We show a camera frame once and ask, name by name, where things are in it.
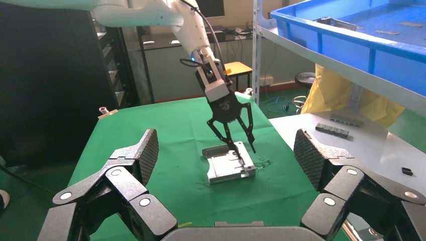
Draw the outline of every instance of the stool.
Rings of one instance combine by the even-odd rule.
[[[315,81],[315,73],[311,73],[311,72],[300,73],[294,77],[294,82],[296,82],[302,87],[307,88],[308,90],[310,90],[314,81]],[[303,105],[305,104],[306,98],[307,96],[301,95],[301,96],[296,96],[291,101],[294,104],[294,106],[297,108],[296,114],[301,112]]]
[[[241,63],[241,62],[232,62],[225,64],[226,72],[230,70],[230,72],[227,74],[229,78],[236,77],[236,91],[238,91],[238,76],[241,75],[247,75],[247,88],[250,87],[250,76],[252,74],[252,68],[249,66]]]

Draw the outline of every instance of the electronic component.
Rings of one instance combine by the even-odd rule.
[[[413,172],[411,171],[410,168],[403,167],[403,168],[401,168],[401,170],[402,170],[402,173],[405,174],[405,175],[408,175],[408,176],[413,175]]]
[[[344,139],[347,139],[349,136],[349,131],[343,130],[343,129],[339,129],[336,127],[331,127],[331,126],[327,126],[321,123],[318,123],[318,125],[316,125],[315,130],[319,131],[319,132],[324,132],[336,137],[341,137]]]
[[[333,122],[342,123],[352,127],[361,127],[364,124],[364,122],[360,120],[345,117],[338,114],[332,114],[332,116],[330,117],[330,120]]]

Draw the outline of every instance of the blue plastic bin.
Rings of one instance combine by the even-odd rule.
[[[410,26],[426,25],[426,0],[310,0],[271,16],[280,36],[426,96],[426,26]],[[323,17],[358,29],[312,21]]]

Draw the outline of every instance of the black robotic finger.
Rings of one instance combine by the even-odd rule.
[[[240,152],[238,151],[237,146],[235,146],[234,141],[232,140],[231,132],[229,131],[228,124],[227,123],[224,124],[225,133],[227,135],[227,137],[224,137],[224,136],[222,136],[221,132],[219,132],[219,130],[213,125],[214,122],[215,122],[215,119],[212,118],[209,121],[207,121],[207,125],[210,127],[210,129],[216,134],[216,136],[221,141],[223,141],[223,142],[225,142],[225,144],[227,144],[229,150],[234,151],[237,154],[238,158],[242,160]]]
[[[252,109],[250,108],[250,103],[242,104],[243,108],[247,109],[247,115],[249,117],[249,127],[246,127],[246,124],[244,124],[243,120],[239,116],[237,118],[238,122],[241,125],[241,128],[243,128],[244,132],[246,133],[247,139],[249,140],[250,146],[253,149],[253,152],[256,153],[256,150],[254,149],[253,142],[254,142],[254,136],[253,136],[253,115],[252,115]]]

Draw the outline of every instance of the green tablecloth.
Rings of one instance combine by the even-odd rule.
[[[317,192],[265,115],[255,104],[252,110],[256,154],[237,122],[231,123],[230,129],[233,140],[244,142],[258,168],[254,178],[208,184],[208,162],[201,157],[201,151],[223,143],[206,124],[211,110],[205,98],[195,98],[121,109],[99,120],[70,185],[99,170],[115,149],[134,145],[146,129],[155,128],[160,152],[147,187],[179,224],[213,226],[215,221],[262,220],[265,225],[299,225]],[[105,220],[91,237],[135,240],[117,215]],[[344,238],[344,234],[340,232],[338,237]]]

